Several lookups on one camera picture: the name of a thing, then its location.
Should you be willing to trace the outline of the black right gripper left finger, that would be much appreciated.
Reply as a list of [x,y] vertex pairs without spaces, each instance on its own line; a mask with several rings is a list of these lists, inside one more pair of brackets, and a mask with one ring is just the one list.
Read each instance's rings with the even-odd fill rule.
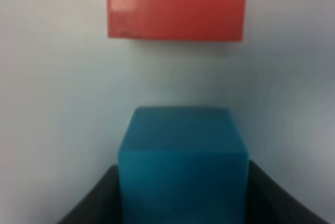
[[118,166],[111,166],[59,223],[122,223]]

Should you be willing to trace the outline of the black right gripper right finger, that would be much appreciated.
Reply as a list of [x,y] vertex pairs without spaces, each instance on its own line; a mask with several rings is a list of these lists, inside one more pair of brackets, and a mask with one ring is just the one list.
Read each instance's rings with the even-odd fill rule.
[[249,162],[247,223],[326,223]]

